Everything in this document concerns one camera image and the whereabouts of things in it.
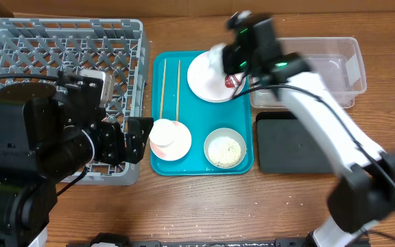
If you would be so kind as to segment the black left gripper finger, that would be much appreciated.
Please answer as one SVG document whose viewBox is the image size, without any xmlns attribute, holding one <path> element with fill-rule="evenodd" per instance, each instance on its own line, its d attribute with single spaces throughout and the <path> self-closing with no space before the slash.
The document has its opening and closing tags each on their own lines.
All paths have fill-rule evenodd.
<svg viewBox="0 0 395 247">
<path fill-rule="evenodd" d="M 154 125 L 152 117 L 129 117 L 128 135 L 133 143 L 146 144 Z"/>
<path fill-rule="evenodd" d="M 147 138 L 146 133 L 127 132 L 125 134 L 125 162 L 137 164 L 143 159 Z"/>
</svg>

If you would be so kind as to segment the red snack wrapper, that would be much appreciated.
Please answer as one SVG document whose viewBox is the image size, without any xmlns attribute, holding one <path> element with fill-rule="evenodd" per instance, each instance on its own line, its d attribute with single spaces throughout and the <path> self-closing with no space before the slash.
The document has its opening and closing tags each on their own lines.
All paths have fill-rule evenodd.
<svg viewBox="0 0 395 247">
<path fill-rule="evenodd" d="M 227 75 L 224 79 L 226 88 L 234 89 L 241 85 L 241 74 Z"/>
</svg>

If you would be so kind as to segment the grey bowl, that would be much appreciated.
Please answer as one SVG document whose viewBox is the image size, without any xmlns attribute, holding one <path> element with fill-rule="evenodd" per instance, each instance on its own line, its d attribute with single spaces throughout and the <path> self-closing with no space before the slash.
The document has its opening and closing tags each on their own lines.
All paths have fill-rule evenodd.
<svg viewBox="0 0 395 247">
<path fill-rule="evenodd" d="M 231 128 L 218 128 L 212 131 L 204 142 L 204 155 L 216 168 L 232 169 L 246 156 L 244 138 Z"/>
</svg>

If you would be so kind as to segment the white rice grains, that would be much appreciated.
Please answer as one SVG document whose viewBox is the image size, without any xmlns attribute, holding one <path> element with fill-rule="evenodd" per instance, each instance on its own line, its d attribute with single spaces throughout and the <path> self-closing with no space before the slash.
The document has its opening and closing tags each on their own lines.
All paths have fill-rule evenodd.
<svg viewBox="0 0 395 247">
<path fill-rule="evenodd" d="M 230 137 L 217 137 L 208 146 L 208 158 L 219 168 L 234 167 L 241 159 L 241 146 Z"/>
</svg>

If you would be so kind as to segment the white paper cup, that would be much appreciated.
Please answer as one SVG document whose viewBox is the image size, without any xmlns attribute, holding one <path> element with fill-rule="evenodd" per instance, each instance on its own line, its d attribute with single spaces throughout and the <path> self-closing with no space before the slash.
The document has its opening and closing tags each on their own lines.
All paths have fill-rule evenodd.
<svg viewBox="0 0 395 247">
<path fill-rule="evenodd" d="M 154 122 L 149 139 L 158 146 L 167 146 L 173 143 L 175 125 L 168 119 L 158 119 Z"/>
</svg>

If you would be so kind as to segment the white tissue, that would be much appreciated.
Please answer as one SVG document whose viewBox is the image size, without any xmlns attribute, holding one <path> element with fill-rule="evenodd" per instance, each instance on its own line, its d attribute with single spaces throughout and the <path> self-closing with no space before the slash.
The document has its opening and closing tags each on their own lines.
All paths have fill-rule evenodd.
<svg viewBox="0 0 395 247">
<path fill-rule="evenodd" d="M 223 50 L 225 46 L 226 43 L 216 44 L 208 51 L 209 67 L 220 74 L 224 74 Z"/>
</svg>

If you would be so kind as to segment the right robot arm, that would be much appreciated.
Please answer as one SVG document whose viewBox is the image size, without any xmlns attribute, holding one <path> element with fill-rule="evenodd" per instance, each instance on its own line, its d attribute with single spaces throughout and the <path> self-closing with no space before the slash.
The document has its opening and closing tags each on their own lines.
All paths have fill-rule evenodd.
<svg viewBox="0 0 395 247">
<path fill-rule="evenodd" d="M 266 14 L 237 12 L 227 22 L 235 41 L 216 66 L 257 79 L 309 131 L 339 184 L 328 197 L 329 219 L 305 246 L 347 246 L 395 211 L 395 153 L 368 137 L 334 100 L 322 77 L 298 53 L 285 54 Z"/>
</svg>

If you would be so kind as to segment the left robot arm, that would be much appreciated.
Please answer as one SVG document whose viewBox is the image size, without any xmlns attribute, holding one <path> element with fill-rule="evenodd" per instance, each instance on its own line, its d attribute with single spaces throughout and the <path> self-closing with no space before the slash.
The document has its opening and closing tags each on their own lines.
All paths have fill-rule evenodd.
<svg viewBox="0 0 395 247">
<path fill-rule="evenodd" d="M 138 163 L 154 120 L 129 117 L 127 130 L 107 122 L 113 81 L 101 71 L 9 78 L 0 89 L 0 246 L 42 246 L 56 185 L 81 180 L 93 161 Z"/>
</svg>

